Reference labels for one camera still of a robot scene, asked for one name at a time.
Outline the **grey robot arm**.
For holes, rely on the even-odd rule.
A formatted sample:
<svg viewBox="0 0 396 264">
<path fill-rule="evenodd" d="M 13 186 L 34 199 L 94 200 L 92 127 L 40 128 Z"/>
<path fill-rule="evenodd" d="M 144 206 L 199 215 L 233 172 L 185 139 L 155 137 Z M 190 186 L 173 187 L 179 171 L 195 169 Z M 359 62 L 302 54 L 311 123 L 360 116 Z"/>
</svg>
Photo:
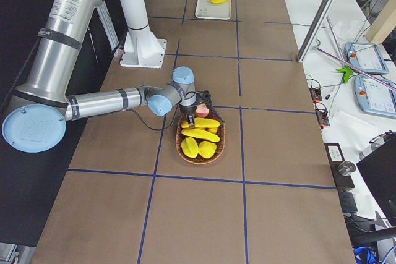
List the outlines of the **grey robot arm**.
<svg viewBox="0 0 396 264">
<path fill-rule="evenodd" d="M 175 68 L 164 87 L 141 85 L 109 92 L 73 95 L 70 84 L 87 78 L 80 51 L 93 12 L 105 0 L 54 0 L 45 27 L 33 47 L 34 60 L 24 84 L 15 87 L 2 113 L 1 135 L 18 151 L 40 153 L 55 147 L 66 133 L 67 121 L 104 116 L 147 106 L 157 116 L 175 106 L 195 124 L 198 100 L 191 68 Z M 166 41 L 150 29 L 144 0 L 120 0 L 126 21 L 125 65 L 160 68 Z"/>
</svg>

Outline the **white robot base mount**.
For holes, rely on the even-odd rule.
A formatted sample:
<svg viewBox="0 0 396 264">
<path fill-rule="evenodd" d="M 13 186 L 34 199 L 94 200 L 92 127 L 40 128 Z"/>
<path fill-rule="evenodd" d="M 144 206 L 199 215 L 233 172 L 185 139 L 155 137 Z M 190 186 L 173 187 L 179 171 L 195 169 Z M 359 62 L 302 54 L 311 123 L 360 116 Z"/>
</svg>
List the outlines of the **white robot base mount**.
<svg viewBox="0 0 396 264">
<path fill-rule="evenodd" d="M 150 29 L 144 0 L 120 0 L 127 25 L 121 58 L 123 67 L 158 69 L 163 64 L 167 41 Z"/>
</svg>

